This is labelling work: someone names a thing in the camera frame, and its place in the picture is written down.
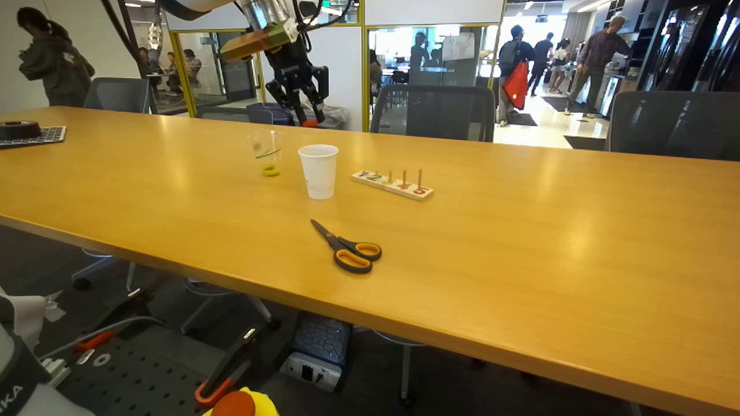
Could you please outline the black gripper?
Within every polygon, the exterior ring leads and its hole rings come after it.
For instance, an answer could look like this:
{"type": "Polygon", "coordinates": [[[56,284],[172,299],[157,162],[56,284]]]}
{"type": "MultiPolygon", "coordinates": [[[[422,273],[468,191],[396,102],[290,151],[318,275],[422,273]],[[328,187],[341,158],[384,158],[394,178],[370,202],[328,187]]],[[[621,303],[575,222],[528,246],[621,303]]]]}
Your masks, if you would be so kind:
{"type": "Polygon", "coordinates": [[[296,115],[299,125],[303,125],[305,112],[299,98],[299,91],[303,91],[310,98],[315,121],[323,123],[323,99],[328,98],[328,70],[315,68],[307,59],[307,46],[300,41],[269,51],[267,59],[273,68],[269,92],[276,99],[284,99],[284,107],[296,115]]]}

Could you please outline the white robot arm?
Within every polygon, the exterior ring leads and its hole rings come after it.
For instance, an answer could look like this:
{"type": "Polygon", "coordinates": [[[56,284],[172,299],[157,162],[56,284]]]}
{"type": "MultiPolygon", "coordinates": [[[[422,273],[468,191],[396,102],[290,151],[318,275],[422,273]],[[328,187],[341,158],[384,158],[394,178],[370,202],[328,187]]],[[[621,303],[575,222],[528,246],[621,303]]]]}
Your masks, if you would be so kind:
{"type": "Polygon", "coordinates": [[[273,80],[270,98],[293,113],[299,125],[326,121],[328,70],[310,62],[310,33],[315,24],[303,14],[300,0],[156,0],[159,10],[181,22],[196,22],[234,6],[246,30],[221,46],[224,60],[246,60],[263,53],[273,80]]]}

